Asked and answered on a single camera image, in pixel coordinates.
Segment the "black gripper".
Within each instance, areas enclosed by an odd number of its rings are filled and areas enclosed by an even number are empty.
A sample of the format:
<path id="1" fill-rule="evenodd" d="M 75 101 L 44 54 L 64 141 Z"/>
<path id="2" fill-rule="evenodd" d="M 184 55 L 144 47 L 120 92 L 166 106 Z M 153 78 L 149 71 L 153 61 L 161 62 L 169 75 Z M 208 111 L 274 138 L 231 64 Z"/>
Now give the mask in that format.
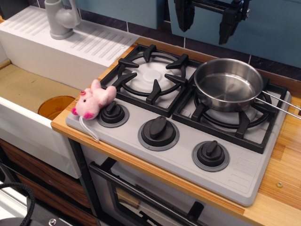
<path id="1" fill-rule="evenodd" d="M 219 0 L 175 0 L 175 10 L 179 28 L 186 32 L 193 24 L 195 8 L 202 8 L 222 15 L 219 30 L 219 45 L 226 44 L 241 20 L 249 16 L 249 0 L 233 0 L 231 3 Z"/>

